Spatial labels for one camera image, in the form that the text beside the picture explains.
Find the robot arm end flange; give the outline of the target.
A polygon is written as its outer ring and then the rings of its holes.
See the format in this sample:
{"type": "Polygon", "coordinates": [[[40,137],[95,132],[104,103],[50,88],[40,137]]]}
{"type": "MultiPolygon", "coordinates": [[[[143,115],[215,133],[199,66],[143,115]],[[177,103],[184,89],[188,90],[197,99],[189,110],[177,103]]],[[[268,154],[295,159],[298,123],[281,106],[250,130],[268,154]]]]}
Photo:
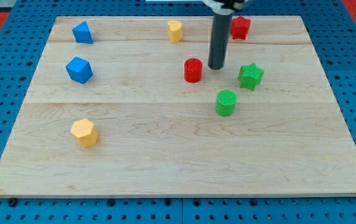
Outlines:
{"type": "Polygon", "coordinates": [[[228,16],[248,7],[253,0],[202,0],[202,2],[219,15],[228,16]]]}

